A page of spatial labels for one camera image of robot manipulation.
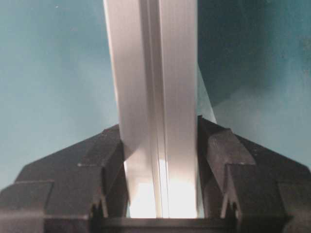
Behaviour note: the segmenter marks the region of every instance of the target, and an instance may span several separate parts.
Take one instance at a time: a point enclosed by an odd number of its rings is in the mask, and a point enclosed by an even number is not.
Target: teal wall
[[[311,167],[311,1],[199,0],[217,123]]]
[[[103,1],[2,1],[0,189],[117,122]]]

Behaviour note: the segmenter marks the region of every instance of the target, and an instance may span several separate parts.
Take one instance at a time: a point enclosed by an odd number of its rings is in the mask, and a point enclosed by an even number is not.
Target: black plastic piece
[[[123,147],[114,126],[25,166],[0,192],[0,232],[311,232],[306,166],[201,117],[198,161],[206,218],[125,218]]]

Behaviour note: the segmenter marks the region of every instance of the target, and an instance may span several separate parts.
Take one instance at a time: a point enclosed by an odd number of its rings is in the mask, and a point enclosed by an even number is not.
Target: silver metal rail
[[[197,1],[104,0],[131,217],[197,217]]]

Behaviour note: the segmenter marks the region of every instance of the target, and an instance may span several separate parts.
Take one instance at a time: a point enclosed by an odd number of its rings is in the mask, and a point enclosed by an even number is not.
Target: teal background
[[[198,11],[217,123],[311,167],[311,1],[199,0]]]
[[[0,7],[0,189],[22,166],[118,123],[102,0]]]
[[[199,0],[199,113],[308,166],[310,12],[309,0]],[[116,123],[102,0],[3,1],[0,189]]]

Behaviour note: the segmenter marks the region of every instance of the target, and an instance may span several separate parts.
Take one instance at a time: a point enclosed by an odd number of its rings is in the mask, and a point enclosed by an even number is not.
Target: metal bar
[[[196,217],[197,3],[104,6],[131,217]]]

